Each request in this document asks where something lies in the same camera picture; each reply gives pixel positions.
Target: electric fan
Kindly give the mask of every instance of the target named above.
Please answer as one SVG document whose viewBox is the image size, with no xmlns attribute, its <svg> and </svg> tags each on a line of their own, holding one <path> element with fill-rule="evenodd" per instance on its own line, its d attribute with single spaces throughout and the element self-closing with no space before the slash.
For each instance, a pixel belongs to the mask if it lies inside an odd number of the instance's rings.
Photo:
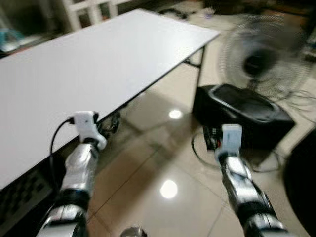
<svg viewBox="0 0 316 237">
<path fill-rule="evenodd" d="M 307 79 L 300 57 L 304 34 L 277 16 L 252 16 L 228 35 L 219 61 L 225 83 L 278 100 Z"/>
</svg>

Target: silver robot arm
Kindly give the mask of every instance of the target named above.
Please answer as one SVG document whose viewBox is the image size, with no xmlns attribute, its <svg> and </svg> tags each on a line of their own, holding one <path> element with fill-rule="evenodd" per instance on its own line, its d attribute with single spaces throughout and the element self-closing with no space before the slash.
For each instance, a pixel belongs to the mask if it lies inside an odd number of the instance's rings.
<svg viewBox="0 0 316 237">
<path fill-rule="evenodd" d="M 229 202 L 246 237 L 295 237 L 277 219 L 267 195 L 252 181 L 251 173 L 239 156 L 241 126 L 222 126 L 223 139 L 215 156 L 221 165 L 222 181 Z"/>
<path fill-rule="evenodd" d="M 86 212 L 92 197 L 99 151 L 106 139 L 96 127 L 92 111 L 78 111 L 74 123 L 81 144 L 66 159 L 64 177 L 57 201 L 37 237 L 87 237 Z"/>
</svg>

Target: beige floor tile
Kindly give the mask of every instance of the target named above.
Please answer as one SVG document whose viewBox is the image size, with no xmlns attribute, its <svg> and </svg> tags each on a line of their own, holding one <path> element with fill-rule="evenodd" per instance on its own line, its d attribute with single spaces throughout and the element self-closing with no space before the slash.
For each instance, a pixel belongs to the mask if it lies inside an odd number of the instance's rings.
<svg viewBox="0 0 316 237">
<path fill-rule="evenodd" d="M 315 64 L 312 65 L 310 78 L 316 80 L 316 65 Z"/>
<path fill-rule="evenodd" d="M 244 237 L 238 218 L 223 208 L 208 237 Z"/>
<path fill-rule="evenodd" d="M 109 230 L 96 218 L 92 217 L 87 223 L 89 237 L 110 237 L 113 236 Z"/>
<path fill-rule="evenodd" d="M 295 110 L 282 104 L 282 107 L 291 115 L 296 122 L 295 126 L 287 133 L 287 135 L 280 141 L 278 147 L 289 155 L 292 149 L 302 140 L 306 134 L 314 128 L 314 124 L 305 120 Z"/>
<path fill-rule="evenodd" d="M 87 211 L 86 219 L 90 220 L 93 217 L 93 213 L 94 213 L 94 211 L 91 209 L 91 206 L 90 206 L 88 211 Z"/>
<path fill-rule="evenodd" d="M 267 173 L 255 173 L 251 172 L 252 180 L 259 186 L 262 190 L 267 190 L 272 183 L 280 182 L 282 179 L 283 169 L 267 172 Z"/>
<path fill-rule="evenodd" d="M 272 179 L 269 185 L 260 187 L 268 195 L 270 202 L 278 216 L 289 231 L 302 237 L 309 237 L 296 215 L 294 214 L 291 205 L 287 199 L 284 189 L 283 180 L 281 177 Z"/>
<path fill-rule="evenodd" d="M 118 131 L 108 139 L 107 146 L 100 152 L 96 173 L 112 162 L 113 159 L 132 141 L 138 139 L 139 133 L 121 119 Z"/>
<path fill-rule="evenodd" d="M 180 111 L 184 117 L 189 111 L 171 98 L 149 89 L 122 113 L 127 123 L 153 148 L 160 147 L 182 124 L 181 119 L 172 119 L 171 111 Z"/>
<path fill-rule="evenodd" d="M 164 76 L 151 90 L 181 105 L 186 111 L 191 111 L 197 79 L 198 69 L 183 63 Z"/>
<path fill-rule="evenodd" d="M 191 122 L 184 124 L 183 127 L 177 130 L 170 139 L 165 141 L 158 152 L 205 186 L 209 187 L 218 197 L 226 200 L 227 193 L 222 184 L 222 174 L 219 169 L 217 170 L 202 164 L 196 158 L 192 150 L 191 138 L 195 133 L 200 133 L 201 128 L 194 118 L 189 118 Z M 214 155 L 206 151 L 202 134 L 196 137 L 195 148 L 202 159 L 212 165 L 217 165 Z"/>
<path fill-rule="evenodd" d="M 99 210 L 115 235 L 141 226 L 151 237 L 207 236 L 222 201 L 159 154 Z"/>
<path fill-rule="evenodd" d="M 123 150 L 96 176 L 90 202 L 92 211 L 97 211 L 154 153 L 142 139 L 135 139 L 122 146 Z"/>
</svg>

